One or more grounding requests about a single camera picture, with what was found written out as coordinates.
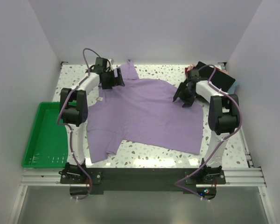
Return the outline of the purple t shirt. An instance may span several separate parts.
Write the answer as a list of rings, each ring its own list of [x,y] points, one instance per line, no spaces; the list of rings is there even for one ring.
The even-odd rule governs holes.
[[[100,89],[99,100],[88,109],[91,162],[116,154],[123,140],[199,154],[203,108],[173,100],[177,88],[166,81],[139,78],[132,61],[120,70],[125,86]]]

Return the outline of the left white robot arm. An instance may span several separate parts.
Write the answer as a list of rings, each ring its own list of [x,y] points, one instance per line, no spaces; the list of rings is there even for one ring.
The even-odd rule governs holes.
[[[85,165],[83,131],[88,117],[87,96],[98,86],[107,90],[125,86],[121,70],[113,67],[112,59],[97,57],[77,84],[61,89],[57,124],[65,126],[68,141],[67,162],[59,172],[62,184],[84,184],[91,180]]]

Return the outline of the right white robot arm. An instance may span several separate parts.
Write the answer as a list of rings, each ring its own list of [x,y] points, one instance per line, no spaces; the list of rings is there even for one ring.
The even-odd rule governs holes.
[[[222,159],[228,139],[241,128],[241,110],[238,96],[228,94],[217,88],[211,78],[217,69],[214,67],[209,78],[202,78],[199,69],[186,72],[186,79],[180,83],[173,100],[178,98],[183,102],[183,108],[191,107],[196,96],[203,97],[209,103],[208,125],[211,130],[209,147],[200,167],[186,175],[184,181],[211,184],[224,179]]]

